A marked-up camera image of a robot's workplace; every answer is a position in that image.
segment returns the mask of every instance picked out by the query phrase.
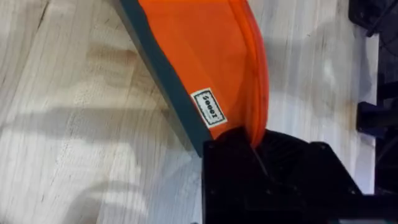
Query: black mount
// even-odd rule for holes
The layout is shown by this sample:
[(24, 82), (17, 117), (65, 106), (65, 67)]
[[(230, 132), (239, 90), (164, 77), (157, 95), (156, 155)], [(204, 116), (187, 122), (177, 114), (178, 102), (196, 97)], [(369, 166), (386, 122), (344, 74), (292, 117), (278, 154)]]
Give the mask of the black mount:
[(244, 129), (205, 143), (203, 223), (327, 223), (398, 218), (398, 198), (363, 195), (329, 145)]

